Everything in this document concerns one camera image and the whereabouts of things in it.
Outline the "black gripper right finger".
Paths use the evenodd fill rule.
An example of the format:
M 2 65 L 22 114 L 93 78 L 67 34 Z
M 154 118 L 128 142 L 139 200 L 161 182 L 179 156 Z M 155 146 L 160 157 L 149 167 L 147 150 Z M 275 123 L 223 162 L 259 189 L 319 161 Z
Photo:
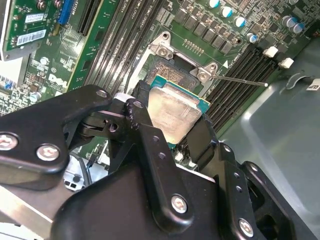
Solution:
M 296 213 L 254 163 L 239 164 L 202 116 L 187 134 L 191 160 L 217 183 L 219 234 L 224 240 L 296 240 Z

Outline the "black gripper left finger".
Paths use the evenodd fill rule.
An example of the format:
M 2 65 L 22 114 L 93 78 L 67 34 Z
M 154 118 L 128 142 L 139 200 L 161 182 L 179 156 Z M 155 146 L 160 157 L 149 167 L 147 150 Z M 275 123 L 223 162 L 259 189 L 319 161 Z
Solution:
M 39 191 L 55 187 L 70 161 L 70 151 L 98 134 L 98 130 L 81 133 L 82 121 L 111 119 L 118 130 L 107 138 L 121 144 L 112 174 L 137 163 L 155 223 L 168 234 L 183 233 L 194 220 L 193 207 L 190 203 L 183 211 L 173 207 L 174 197 L 186 201 L 188 193 L 162 131 L 152 126 L 138 100 L 117 103 L 116 113 L 108 112 L 112 102 L 100 87 L 86 85 L 2 116 L 0 133 L 16 141 L 13 148 L 1 147 L 0 181 Z

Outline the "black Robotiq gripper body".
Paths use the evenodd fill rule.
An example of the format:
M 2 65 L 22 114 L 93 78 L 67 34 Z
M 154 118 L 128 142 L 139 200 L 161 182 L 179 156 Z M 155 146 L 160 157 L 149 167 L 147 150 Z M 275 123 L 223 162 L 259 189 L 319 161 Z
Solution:
M 71 196 L 57 212 L 53 240 L 231 240 L 229 224 L 219 215 L 218 185 L 178 168 L 195 209 L 192 225 L 171 234 L 156 224 L 142 173 L 130 164 Z

